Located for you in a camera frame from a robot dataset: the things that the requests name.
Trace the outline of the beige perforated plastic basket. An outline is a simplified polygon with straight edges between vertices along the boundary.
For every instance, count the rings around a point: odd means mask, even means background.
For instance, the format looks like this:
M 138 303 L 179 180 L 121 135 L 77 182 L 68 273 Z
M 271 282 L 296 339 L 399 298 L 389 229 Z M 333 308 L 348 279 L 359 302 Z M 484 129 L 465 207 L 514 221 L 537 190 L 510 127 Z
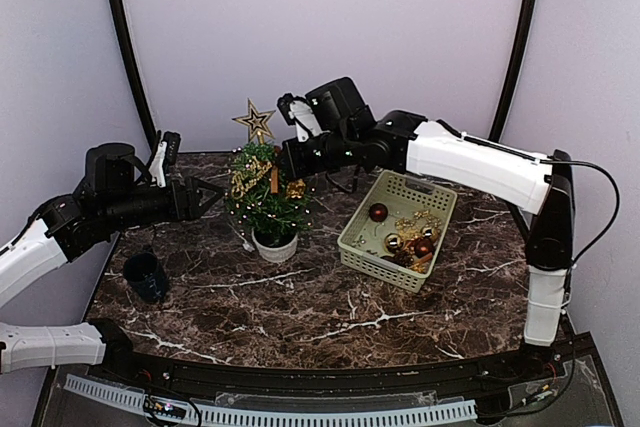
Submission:
M 457 194 L 384 170 L 338 237 L 347 267 L 417 293 L 431 275 Z

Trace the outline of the gold merry christmas sign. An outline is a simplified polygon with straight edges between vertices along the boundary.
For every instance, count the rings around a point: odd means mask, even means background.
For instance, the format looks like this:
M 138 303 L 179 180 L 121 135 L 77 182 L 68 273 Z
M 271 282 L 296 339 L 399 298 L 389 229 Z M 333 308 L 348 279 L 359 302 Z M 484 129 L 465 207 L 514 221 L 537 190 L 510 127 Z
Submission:
M 247 162 L 234 170 L 231 176 L 231 196 L 241 199 L 272 169 L 270 161 L 262 161 L 252 156 Z

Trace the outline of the brown ribbon cinnamon stick ornament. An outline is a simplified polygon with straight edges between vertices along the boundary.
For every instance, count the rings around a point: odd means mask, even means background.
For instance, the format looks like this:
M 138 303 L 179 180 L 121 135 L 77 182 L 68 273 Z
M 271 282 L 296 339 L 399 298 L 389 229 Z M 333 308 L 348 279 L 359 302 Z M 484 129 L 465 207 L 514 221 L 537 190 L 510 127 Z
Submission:
M 272 162 L 271 174 L 270 174 L 270 193 L 277 195 L 279 193 L 279 168 L 277 165 L 277 159 L 281 152 L 279 146 L 274 147 L 274 160 Z

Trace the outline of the small green christmas tree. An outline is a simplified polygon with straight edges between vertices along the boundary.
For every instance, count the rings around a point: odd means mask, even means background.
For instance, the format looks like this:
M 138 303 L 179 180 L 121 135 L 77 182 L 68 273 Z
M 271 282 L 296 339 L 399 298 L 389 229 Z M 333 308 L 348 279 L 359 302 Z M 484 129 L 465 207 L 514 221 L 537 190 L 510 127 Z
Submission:
M 259 255 L 270 263 L 280 264 L 296 253 L 299 236 L 312 226 L 309 202 L 311 193 L 306 186 L 302 199 L 287 199 L 289 181 L 279 169 L 279 193 L 270 193 L 271 171 L 241 199 L 231 196 L 231 176 L 234 170 L 252 156 L 262 161 L 274 160 L 270 143 L 249 142 L 235 150 L 231 162 L 230 185 L 226 194 L 226 208 L 234 227 L 241 235 L 248 234 Z

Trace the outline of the gold star tree topper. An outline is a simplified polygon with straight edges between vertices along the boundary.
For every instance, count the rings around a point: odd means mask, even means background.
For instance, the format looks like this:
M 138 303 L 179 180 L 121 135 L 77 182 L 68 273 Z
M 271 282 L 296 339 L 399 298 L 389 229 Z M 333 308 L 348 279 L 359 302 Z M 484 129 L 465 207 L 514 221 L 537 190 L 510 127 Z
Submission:
M 234 117 L 233 121 L 248 129 L 247 137 L 249 142 L 256 140 L 259 144 L 264 144 L 266 139 L 276 139 L 269 125 L 274 114 L 274 110 L 260 111 L 253 101 L 248 98 L 247 113 Z

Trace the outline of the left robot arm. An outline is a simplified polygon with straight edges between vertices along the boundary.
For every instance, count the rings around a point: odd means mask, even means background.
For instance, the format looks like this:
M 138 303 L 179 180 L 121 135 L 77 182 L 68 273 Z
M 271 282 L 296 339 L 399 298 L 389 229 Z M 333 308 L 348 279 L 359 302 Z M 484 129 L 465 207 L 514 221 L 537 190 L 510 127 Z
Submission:
M 201 218 L 224 191 L 197 177 L 172 179 L 179 144 L 178 134 L 166 133 L 147 162 L 126 143 L 89 149 L 76 189 L 42 203 L 2 247 L 2 304 L 115 233 Z M 110 320 L 40 327 L 3 323 L 1 371 L 102 364 L 120 383 L 131 383 L 141 374 L 141 362 L 130 347 L 128 337 Z

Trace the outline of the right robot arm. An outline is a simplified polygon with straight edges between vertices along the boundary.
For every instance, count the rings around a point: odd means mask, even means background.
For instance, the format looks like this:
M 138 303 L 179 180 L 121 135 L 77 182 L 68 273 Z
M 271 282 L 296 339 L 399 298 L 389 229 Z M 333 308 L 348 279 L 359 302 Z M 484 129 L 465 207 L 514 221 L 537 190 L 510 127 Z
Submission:
M 381 167 L 461 184 L 531 214 L 525 241 L 527 345 L 511 357 L 510 371 L 530 381 L 547 367 L 546 347 L 556 339 L 580 257 L 574 250 L 576 160 L 561 150 L 544 155 L 511 148 L 417 113 L 393 110 L 377 120 L 349 77 L 303 96 L 286 93 L 277 108 L 296 129 L 277 157 L 290 180 L 351 165 Z

